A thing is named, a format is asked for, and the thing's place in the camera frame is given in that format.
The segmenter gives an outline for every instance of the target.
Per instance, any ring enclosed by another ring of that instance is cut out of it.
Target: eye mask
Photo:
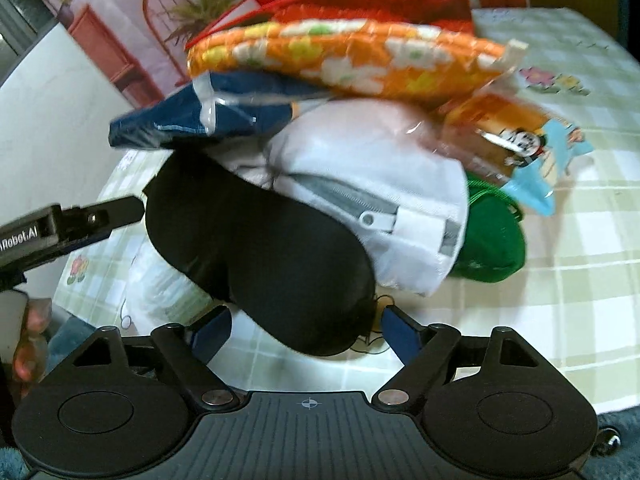
[[[199,152],[175,152],[145,194],[158,253],[286,346],[334,355],[371,329],[372,265],[340,222]]]

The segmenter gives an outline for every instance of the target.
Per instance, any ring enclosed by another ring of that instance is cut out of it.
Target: finger
[[[41,334],[51,322],[51,300],[29,300],[26,329]]]
[[[23,337],[15,351],[14,372],[18,380],[37,381],[47,365],[47,341],[41,335]]]

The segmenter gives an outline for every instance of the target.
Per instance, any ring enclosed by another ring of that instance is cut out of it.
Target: green and white tablecloth
[[[474,17],[479,36],[530,44],[516,74],[519,95],[580,124],[595,151],[570,166],[555,216],[527,215],[524,270],[497,285],[449,279],[431,298],[391,293],[424,324],[449,323],[468,335],[514,327],[599,411],[638,404],[640,66],[571,10],[483,9]],[[140,194],[167,155],[127,153],[100,199]],[[121,325],[127,273],[144,240],[140,224],[71,256],[56,303],[93,325]],[[202,298],[180,301],[172,306],[176,321],[208,307]],[[245,389],[372,394],[400,363],[380,338],[333,358],[302,356],[236,313],[212,366]]]

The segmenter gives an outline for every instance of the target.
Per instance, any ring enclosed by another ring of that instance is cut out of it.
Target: navy blue package
[[[277,73],[209,72],[158,104],[111,121],[109,144],[158,150],[275,134],[330,97],[325,88]]]

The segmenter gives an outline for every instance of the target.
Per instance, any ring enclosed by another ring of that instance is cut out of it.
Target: green velvet bag
[[[495,283],[520,270],[526,243],[522,210],[499,188],[467,173],[469,218],[465,242],[451,276]]]

